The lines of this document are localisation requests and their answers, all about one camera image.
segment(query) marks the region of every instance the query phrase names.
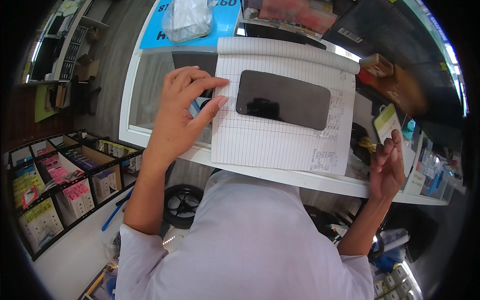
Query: green mat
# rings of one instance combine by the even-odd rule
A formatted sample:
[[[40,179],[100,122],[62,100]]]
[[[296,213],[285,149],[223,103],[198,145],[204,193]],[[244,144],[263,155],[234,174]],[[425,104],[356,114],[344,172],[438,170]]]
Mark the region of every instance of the green mat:
[[[35,123],[57,114],[55,110],[45,111],[45,97],[47,96],[47,84],[41,84],[36,88],[35,97]]]

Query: notebook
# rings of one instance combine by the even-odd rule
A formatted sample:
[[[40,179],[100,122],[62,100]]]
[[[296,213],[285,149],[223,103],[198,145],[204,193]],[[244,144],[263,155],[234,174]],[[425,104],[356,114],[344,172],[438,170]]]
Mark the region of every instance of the notebook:
[[[229,100],[213,119],[213,162],[345,174],[358,63],[310,45],[255,37],[219,38],[217,52],[216,76],[230,82],[215,90],[215,96],[228,96]],[[326,128],[319,131],[237,113],[243,70],[328,88],[331,98]]]

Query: tire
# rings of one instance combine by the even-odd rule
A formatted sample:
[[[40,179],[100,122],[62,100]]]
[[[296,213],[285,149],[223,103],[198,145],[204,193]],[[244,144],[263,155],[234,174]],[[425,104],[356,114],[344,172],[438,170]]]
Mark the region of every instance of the tire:
[[[204,191],[189,184],[179,184],[165,190],[163,219],[176,228],[190,229],[196,207]]]

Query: hand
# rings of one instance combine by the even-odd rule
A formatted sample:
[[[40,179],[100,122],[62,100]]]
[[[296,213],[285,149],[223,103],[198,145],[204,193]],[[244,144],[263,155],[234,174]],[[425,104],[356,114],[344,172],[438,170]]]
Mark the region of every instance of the hand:
[[[405,181],[402,138],[398,130],[393,130],[392,138],[386,139],[383,145],[377,145],[370,162],[372,197],[379,200],[393,200]]]
[[[187,152],[228,97],[213,98],[195,118],[188,111],[190,104],[204,90],[227,84],[228,79],[212,77],[198,66],[168,73],[163,81],[160,109],[144,159],[151,157],[149,164],[166,170],[175,158]]]

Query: black smartphone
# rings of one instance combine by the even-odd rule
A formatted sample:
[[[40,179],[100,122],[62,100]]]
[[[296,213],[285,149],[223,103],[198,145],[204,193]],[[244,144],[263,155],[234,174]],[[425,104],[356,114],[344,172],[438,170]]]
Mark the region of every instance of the black smartphone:
[[[330,90],[325,87],[271,73],[241,73],[240,114],[323,130],[329,108]]]

